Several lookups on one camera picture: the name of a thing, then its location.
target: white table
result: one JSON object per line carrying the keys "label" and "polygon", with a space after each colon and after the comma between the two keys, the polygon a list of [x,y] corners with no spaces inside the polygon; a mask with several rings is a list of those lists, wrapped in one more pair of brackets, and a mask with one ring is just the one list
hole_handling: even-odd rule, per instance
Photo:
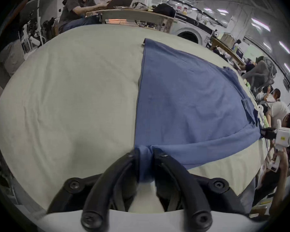
{"label": "white table", "polygon": [[[0,98],[0,149],[17,181],[43,208],[68,178],[102,173],[133,149],[144,38],[221,68],[226,65],[207,48],[174,35],[123,25],[88,25],[37,49],[5,88]],[[259,140],[189,172],[224,178],[240,194],[266,153]]]}

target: black bag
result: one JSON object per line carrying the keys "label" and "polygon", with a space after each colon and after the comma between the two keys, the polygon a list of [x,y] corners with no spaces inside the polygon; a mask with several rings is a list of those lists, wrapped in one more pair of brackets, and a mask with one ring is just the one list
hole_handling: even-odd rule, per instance
{"label": "black bag", "polygon": [[175,10],[167,5],[166,3],[161,3],[153,9],[154,13],[166,15],[169,17],[175,17]]}

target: white tablecloth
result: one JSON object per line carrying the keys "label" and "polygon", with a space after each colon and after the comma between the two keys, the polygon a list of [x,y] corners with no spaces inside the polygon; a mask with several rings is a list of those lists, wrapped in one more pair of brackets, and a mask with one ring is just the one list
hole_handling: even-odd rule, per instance
{"label": "white tablecloth", "polygon": [[[174,35],[89,25],[40,47],[5,88],[0,98],[0,149],[17,181],[43,208],[68,178],[102,173],[133,149],[144,38],[219,67],[228,65],[208,49]],[[224,178],[240,194],[265,159],[263,144],[259,140],[189,172]]]}

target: hand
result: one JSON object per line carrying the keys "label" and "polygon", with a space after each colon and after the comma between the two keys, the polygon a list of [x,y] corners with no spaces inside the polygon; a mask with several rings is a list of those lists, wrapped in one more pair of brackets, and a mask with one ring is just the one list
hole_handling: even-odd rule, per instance
{"label": "hand", "polygon": [[106,9],[107,4],[99,4],[99,9],[103,10]]}
{"label": "hand", "polygon": [[279,163],[280,170],[288,171],[289,161],[288,161],[286,148],[283,148],[282,151],[277,151],[276,153],[274,153],[273,158],[276,158],[277,156],[280,156],[280,163]]}

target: chair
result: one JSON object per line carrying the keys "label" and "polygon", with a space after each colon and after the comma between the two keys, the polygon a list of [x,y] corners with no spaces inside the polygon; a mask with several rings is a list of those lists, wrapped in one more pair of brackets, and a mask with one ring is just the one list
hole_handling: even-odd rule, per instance
{"label": "chair", "polygon": [[272,85],[277,70],[274,63],[268,57],[264,57],[251,71],[242,75],[250,83],[251,91],[258,94],[263,87]]}

